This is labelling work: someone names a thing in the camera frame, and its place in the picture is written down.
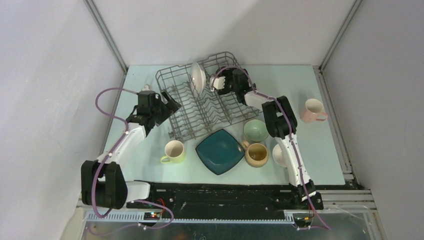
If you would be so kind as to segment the white ruffled plate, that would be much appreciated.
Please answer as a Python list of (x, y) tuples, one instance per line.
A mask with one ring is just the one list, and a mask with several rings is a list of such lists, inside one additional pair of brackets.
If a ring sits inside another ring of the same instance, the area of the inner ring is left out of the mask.
[(190, 90), (194, 98), (198, 98), (206, 86), (206, 73), (197, 62), (191, 64), (190, 70)]

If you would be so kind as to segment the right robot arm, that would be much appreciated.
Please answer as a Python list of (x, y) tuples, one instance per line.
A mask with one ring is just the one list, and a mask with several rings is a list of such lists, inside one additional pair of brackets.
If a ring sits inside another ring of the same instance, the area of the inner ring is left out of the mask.
[(210, 78), (210, 90), (234, 93), (239, 103), (262, 111), (268, 134), (277, 142), (287, 165), (289, 184), (293, 188), (291, 204), (297, 209), (309, 207), (316, 213), (312, 198), (317, 191), (300, 153), (297, 119), (288, 98), (261, 93), (247, 71), (235, 65), (219, 68)]

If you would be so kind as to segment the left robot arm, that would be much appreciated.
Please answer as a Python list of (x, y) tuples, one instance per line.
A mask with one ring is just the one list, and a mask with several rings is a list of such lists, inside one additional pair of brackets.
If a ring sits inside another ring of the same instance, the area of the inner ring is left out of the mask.
[(127, 118), (117, 117), (124, 130), (111, 147), (95, 160), (86, 160), (81, 166), (81, 201), (92, 206), (95, 214), (104, 218), (98, 208), (121, 209), (126, 203), (139, 201), (145, 208), (153, 208), (158, 194), (143, 181), (126, 181), (123, 167), (150, 131), (175, 114), (181, 104), (167, 91), (157, 93), (141, 90), (136, 93), (137, 104)]

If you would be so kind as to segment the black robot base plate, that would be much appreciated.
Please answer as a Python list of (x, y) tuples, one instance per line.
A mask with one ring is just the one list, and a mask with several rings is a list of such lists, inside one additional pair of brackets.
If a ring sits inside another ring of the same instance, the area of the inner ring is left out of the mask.
[[(151, 182), (145, 203), (127, 203), (128, 209), (153, 209), (164, 204), (174, 217), (276, 219), (288, 211), (308, 211), (295, 201), (290, 185), (225, 185)], [(316, 210), (323, 210), (319, 192), (312, 198)]]

